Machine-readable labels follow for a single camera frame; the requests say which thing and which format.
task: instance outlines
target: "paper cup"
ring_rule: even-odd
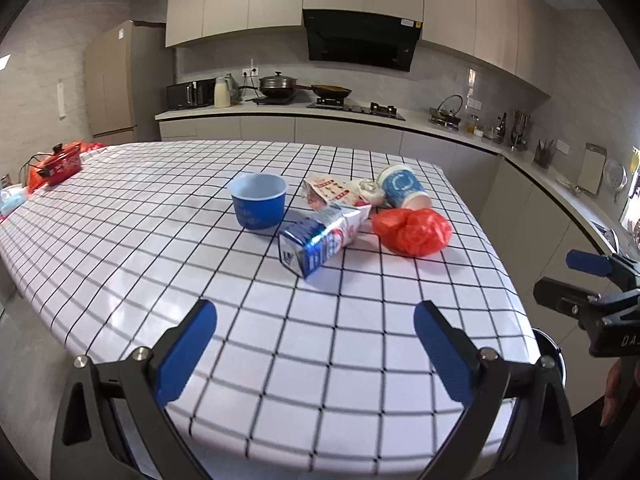
[[[245,229],[268,229],[284,217],[286,181],[269,173],[235,177],[227,186],[238,223]]]
[[[404,164],[386,168],[378,177],[378,185],[385,192],[386,201],[391,207],[414,210],[431,207],[431,198],[411,168]]]

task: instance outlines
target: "finger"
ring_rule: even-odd
[[[604,398],[604,407],[602,409],[602,418],[600,419],[600,427],[604,428],[613,422],[616,415],[616,399],[612,397]]]
[[[607,385],[604,389],[604,396],[607,397],[615,397],[618,392],[618,385],[620,384],[620,370],[621,370],[621,362],[618,359],[614,365],[609,370],[607,374]]]

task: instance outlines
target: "human hand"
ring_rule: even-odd
[[[604,406],[602,408],[602,418],[600,419],[601,428],[608,426],[616,418],[621,370],[622,361],[618,359],[607,375],[607,385],[604,390]],[[634,368],[634,377],[636,384],[640,386],[640,361],[636,363],[636,367]]]

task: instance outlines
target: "checkered tablecloth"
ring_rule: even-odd
[[[370,178],[396,162],[449,219],[449,247],[401,258],[366,223],[306,281],[279,263],[276,229],[238,225],[225,189],[241,171],[281,174],[284,226],[309,209],[307,171]],[[423,298],[478,346],[509,360],[540,355],[504,267],[442,170],[400,156],[226,140],[117,146],[18,208],[0,226],[0,253],[54,336],[95,362],[153,346],[196,298],[212,300],[216,334],[172,419],[210,446],[297,468],[418,471],[441,446],[462,406],[415,336]]]

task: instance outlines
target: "blue gripper pad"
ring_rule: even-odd
[[[200,310],[184,328],[156,374],[154,396],[161,408],[180,397],[204,349],[216,331],[216,306],[204,301]]]
[[[449,397],[467,407],[474,398],[476,346],[462,330],[453,328],[431,301],[416,305],[414,327]]]
[[[593,276],[609,276],[613,272],[613,266],[606,256],[583,253],[572,249],[566,254],[564,259],[566,266],[573,270],[580,270]]]

